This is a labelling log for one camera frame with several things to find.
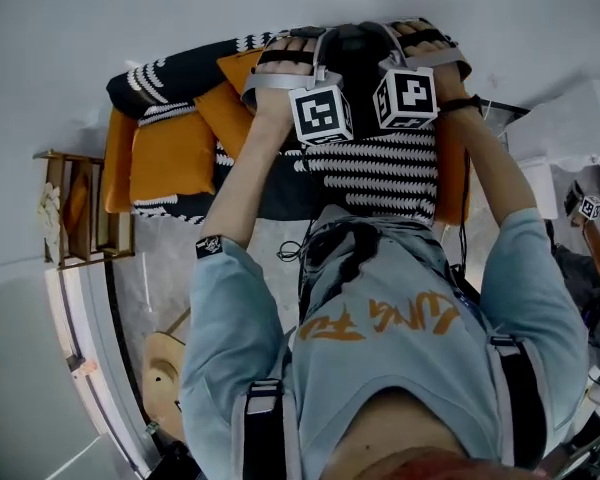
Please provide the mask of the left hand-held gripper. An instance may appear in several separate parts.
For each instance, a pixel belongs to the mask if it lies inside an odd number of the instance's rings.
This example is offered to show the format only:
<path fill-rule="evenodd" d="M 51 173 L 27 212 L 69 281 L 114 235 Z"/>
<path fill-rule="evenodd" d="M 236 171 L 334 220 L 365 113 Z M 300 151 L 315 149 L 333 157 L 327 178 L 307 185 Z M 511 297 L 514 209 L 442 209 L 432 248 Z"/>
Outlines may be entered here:
<path fill-rule="evenodd" d="M 307 64 L 311 71 L 307 75 L 266 74 L 253 68 L 244 85 L 243 103 L 255 109 L 258 89 L 285 90 L 299 142 L 306 146 L 320 146 L 352 141 L 351 109 L 342 92 L 343 77 L 326 66 L 328 47 L 337 37 L 336 28 L 314 26 L 283 30 L 272 36 L 270 43 L 282 38 L 314 39 L 315 49 L 306 52 L 264 48 L 257 61 L 259 65 L 288 61 Z"/>

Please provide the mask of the black backpack with grey straps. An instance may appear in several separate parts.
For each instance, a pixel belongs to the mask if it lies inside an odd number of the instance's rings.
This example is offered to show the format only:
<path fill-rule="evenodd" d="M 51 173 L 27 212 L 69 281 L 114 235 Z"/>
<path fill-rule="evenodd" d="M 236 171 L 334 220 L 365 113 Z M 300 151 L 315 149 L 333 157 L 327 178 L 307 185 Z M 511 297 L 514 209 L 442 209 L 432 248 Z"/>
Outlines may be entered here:
<path fill-rule="evenodd" d="M 337 27 L 338 37 L 326 54 L 326 66 L 343 77 L 342 92 L 350 105 L 354 140 L 410 130 L 382 130 L 373 103 L 380 82 L 378 63 L 387 56 L 373 22 Z"/>

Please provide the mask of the person's left forearm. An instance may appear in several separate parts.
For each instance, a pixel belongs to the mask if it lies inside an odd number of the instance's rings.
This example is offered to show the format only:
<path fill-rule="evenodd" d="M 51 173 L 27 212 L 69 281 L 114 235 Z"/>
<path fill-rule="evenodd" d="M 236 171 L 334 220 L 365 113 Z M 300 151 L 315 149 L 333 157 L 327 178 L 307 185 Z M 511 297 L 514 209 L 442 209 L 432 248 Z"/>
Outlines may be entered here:
<path fill-rule="evenodd" d="M 292 125 L 287 95 L 269 90 L 258 95 L 246 142 L 204 220 L 202 239 L 220 236 L 248 247 L 266 180 Z"/>

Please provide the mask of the person's right forearm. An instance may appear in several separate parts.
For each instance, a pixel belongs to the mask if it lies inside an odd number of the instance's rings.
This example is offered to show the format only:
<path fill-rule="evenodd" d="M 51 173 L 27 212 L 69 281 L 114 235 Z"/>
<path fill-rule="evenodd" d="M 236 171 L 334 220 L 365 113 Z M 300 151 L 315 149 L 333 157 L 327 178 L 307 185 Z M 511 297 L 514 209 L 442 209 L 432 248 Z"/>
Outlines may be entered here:
<path fill-rule="evenodd" d="M 491 133 L 475 106 L 443 114 L 437 120 L 437 128 L 457 139 L 469 153 L 499 226 L 509 215 L 537 207 L 533 191 L 521 169 Z"/>

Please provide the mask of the person's left hand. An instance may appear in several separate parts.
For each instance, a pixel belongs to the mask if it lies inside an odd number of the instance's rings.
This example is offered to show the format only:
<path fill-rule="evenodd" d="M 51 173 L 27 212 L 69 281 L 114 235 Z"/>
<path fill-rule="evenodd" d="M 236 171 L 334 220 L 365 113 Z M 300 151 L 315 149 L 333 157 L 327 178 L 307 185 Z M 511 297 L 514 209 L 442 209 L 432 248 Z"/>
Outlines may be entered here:
<path fill-rule="evenodd" d="M 305 37 L 284 37 L 270 44 L 266 53 L 273 51 L 302 52 L 313 54 L 317 40 Z M 312 65 L 293 60 L 270 61 L 259 64 L 256 68 L 257 74 L 289 74 L 309 75 Z M 255 91 L 256 115 L 267 116 L 272 119 L 289 120 L 291 110 L 289 108 L 289 97 L 287 89 L 260 87 Z"/>

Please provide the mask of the black wristband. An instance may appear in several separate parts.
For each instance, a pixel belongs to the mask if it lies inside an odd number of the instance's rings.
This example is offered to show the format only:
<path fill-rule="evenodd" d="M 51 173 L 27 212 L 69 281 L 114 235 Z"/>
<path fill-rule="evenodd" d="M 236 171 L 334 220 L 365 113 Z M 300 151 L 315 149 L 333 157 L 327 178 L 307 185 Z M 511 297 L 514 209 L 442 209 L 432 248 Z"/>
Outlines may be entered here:
<path fill-rule="evenodd" d="M 475 108 L 479 115 L 483 115 L 482 100 L 478 95 L 473 95 L 466 98 L 456 98 L 442 103 L 439 106 L 438 117 L 442 118 L 452 112 L 459 111 L 465 108 Z"/>

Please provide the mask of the wide orange back cushion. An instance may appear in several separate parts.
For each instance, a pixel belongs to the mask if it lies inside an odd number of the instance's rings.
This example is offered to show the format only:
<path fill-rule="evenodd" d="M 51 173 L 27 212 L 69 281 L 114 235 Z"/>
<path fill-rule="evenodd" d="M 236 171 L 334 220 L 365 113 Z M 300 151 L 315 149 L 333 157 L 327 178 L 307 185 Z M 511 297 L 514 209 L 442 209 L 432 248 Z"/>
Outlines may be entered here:
<path fill-rule="evenodd" d="M 251 49 L 216 61 L 221 72 L 238 94 L 243 94 L 246 81 L 256 67 L 262 52 L 262 48 Z"/>

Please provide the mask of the small orange cushion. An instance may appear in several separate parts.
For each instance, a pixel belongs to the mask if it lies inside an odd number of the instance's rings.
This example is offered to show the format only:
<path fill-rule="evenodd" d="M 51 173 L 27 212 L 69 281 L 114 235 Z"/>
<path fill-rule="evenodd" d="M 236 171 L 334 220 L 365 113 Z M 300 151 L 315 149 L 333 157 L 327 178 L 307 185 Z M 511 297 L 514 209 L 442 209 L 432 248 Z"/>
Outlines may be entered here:
<path fill-rule="evenodd" d="M 194 105 L 226 154 L 237 159 L 246 142 L 253 116 L 233 86 L 223 81 L 196 97 Z"/>

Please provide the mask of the person's printed jeans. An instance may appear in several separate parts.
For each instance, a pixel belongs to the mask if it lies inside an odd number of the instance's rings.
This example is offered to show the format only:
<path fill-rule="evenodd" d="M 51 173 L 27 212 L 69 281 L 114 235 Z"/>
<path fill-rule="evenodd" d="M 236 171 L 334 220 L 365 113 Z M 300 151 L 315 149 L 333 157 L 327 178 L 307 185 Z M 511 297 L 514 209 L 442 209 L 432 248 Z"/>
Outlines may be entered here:
<path fill-rule="evenodd" d="M 336 302 L 373 296 L 405 301 L 418 289 L 452 286 L 448 260 L 432 231 L 399 217 L 361 217 L 329 205 L 301 253 L 300 321 Z"/>

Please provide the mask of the white cabinet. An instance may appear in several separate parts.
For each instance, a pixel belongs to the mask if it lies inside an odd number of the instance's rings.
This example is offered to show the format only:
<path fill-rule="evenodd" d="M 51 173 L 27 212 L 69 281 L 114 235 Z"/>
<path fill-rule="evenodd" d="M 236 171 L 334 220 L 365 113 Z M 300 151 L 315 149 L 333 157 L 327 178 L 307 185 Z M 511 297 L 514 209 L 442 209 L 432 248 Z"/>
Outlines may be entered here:
<path fill-rule="evenodd" d="M 600 166 L 600 80 L 586 80 L 509 124 L 510 155 L 531 186 L 540 215 L 556 219 L 551 168 L 577 173 Z"/>

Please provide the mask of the large square orange cushion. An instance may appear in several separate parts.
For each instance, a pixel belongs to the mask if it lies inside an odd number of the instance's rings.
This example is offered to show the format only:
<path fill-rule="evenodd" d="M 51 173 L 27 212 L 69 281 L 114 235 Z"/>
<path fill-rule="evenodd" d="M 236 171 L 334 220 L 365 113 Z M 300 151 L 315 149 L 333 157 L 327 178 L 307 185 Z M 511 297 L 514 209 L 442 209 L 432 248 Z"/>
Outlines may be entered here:
<path fill-rule="evenodd" d="M 215 136 L 196 112 L 144 125 L 133 142 L 130 200 L 213 194 Z"/>

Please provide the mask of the wooden slatted side shelf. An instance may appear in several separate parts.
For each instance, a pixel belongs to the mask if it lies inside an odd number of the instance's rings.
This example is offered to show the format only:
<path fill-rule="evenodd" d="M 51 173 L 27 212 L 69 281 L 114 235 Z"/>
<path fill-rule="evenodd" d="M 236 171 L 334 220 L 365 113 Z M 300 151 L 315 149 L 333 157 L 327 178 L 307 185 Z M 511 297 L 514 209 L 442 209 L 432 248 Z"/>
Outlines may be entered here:
<path fill-rule="evenodd" d="M 104 161 L 99 158 L 61 153 L 54 150 L 37 153 L 35 160 L 46 164 L 45 182 L 60 188 L 60 259 L 50 261 L 45 245 L 44 260 L 57 270 L 130 257 L 134 254 L 134 222 L 128 212 L 109 213 L 105 209 Z M 63 211 L 72 182 L 80 172 L 89 179 L 89 195 L 73 233 L 68 236 Z"/>

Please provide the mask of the narrow orange cushion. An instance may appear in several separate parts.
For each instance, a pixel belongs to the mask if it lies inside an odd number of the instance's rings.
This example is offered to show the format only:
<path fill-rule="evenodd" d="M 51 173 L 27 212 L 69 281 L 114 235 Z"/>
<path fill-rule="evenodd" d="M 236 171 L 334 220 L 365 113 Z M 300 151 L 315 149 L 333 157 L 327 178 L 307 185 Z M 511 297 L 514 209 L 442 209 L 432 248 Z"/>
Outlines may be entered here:
<path fill-rule="evenodd" d="M 75 230 L 89 195 L 89 179 L 85 172 L 80 172 L 72 182 L 69 196 L 63 211 L 63 224 L 65 231 L 70 236 Z"/>

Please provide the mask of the person's light blue shirt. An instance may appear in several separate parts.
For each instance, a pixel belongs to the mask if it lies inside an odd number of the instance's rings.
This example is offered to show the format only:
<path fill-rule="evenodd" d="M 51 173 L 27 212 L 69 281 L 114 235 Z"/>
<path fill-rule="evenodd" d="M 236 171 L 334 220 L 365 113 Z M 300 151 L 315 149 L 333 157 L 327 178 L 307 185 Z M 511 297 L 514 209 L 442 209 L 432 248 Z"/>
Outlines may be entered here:
<path fill-rule="evenodd" d="M 336 302 L 302 322 L 293 342 L 244 248 L 213 236 L 196 253 L 180 405 L 188 447 L 208 480 L 231 479 L 235 402 L 274 376 L 282 357 L 305 480 L 319 480 L 363 406 L 389 393 L 422 403 L 471 457 L 500 459 L 506 425 L 493 337 L 530 347 L 549 446 L 564 437 L 584 396 L 587 331 L 535 209 L 502 223 L 478 304 L 454 284 L 418 289 L 405 301 Z"/>

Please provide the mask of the black equipment bundle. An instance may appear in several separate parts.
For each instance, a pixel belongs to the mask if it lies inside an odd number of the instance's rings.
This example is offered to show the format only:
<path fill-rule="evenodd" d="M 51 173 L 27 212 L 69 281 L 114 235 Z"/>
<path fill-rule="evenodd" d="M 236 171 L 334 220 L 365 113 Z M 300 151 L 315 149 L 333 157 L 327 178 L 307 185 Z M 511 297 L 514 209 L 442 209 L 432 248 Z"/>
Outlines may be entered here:
<path fill-rule="evenodd" d="M 201 469 L 190 455 L 187 446 L 181 441 L 174 441 L 166 454 L 152 472 L 149 480 L 200 480 Z"/>

